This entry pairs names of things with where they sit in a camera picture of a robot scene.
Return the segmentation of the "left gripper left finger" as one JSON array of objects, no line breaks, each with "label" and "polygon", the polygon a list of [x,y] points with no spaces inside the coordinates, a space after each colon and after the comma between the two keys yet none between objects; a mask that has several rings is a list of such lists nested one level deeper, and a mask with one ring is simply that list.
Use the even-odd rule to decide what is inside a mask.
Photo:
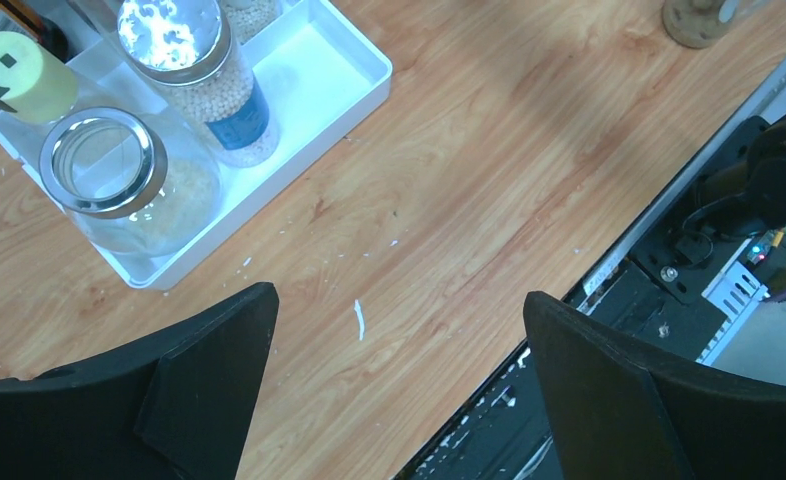
[{"label": "left gripper left finger", "polygon": [[232,479],[279,297],[269,282],[31,380],[0,380],[0,479]]}]

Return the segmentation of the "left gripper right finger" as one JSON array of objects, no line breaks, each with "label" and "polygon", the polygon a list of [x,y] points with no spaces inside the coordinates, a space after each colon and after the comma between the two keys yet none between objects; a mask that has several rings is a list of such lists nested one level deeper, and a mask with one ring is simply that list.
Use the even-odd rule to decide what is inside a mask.
[{"label": "left gripper right finger", "polygon": [[542,291],[523,309],[567,479],[786,479],[786,386],[685,359]]}]

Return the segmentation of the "round glass jar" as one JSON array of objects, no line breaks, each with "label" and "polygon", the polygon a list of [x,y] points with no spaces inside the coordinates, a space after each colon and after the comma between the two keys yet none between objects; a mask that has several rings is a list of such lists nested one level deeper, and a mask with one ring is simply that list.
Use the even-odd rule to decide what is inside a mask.
[{"label": "round glass jar", "polygon": [[71,113],[47,133],[43,186],[96,246],[122,256],[174,254],[216,217],[215,155],[182,122],[122,108]]}]

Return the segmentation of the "yellow lid spice bottle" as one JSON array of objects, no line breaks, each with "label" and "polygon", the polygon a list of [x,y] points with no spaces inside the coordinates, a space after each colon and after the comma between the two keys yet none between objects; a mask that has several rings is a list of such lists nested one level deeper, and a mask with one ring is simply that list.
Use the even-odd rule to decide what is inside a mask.
[{"label": "yellow lid spice bottle", "polygon": [[111,104],[106,89],[32,38],[0,31],[0,111],[32,134],[43,138],[66,116]]}]

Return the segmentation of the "silver lid peppercorn bottle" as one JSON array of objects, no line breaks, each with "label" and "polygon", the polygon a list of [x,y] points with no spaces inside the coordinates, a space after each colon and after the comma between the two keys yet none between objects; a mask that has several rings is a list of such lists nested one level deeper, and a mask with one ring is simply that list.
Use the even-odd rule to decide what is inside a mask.
[{"label": "silver lid peppercorn bottle", "polygon": [[125,1],[117,35],[129,62],[224,163],[268,160],[278,124],[217,1]]}]

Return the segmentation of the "white divided tray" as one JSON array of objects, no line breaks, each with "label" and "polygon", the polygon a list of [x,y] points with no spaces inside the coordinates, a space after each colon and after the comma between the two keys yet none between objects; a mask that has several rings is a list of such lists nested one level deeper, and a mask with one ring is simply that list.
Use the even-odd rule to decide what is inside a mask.
[{"label": "white divided tray", "polygon": [[[81,51],[68,65],[111,91],[131,93],[136,111],[168,109],[139,73],[64,1],[28,1]],[[220,165],[224,188],[215,220],[173,255],[153,259],[94,248],[135,289],[168,290],[213,253],[389,96],[391,61],[331,1],[281,1],[282,14],[243,46],[278,124],[274,154],[251,168]],[[28,161],[42,137],[0,111],[0,145],[43,190]]]}]

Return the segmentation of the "black cap grinder bottle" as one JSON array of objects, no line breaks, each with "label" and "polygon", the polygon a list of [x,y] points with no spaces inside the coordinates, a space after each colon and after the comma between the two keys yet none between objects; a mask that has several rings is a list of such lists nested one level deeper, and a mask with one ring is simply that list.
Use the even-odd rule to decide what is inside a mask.
[{"label": "black cap grinder bottle", "polygon": [[672,40],[687,48],[704,49],[768,4],[765,0],[666,0],[661,20]]}]

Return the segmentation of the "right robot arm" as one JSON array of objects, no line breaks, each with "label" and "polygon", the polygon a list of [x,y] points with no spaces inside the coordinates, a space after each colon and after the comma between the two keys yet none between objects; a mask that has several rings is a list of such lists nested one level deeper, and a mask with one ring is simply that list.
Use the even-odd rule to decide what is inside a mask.
[{"label": "right robot arm", "polygon": [[786,114],[745,149],[745,159],[702,180],[696,209],[680,226],[711,241],[735,241],[786,227]]}]

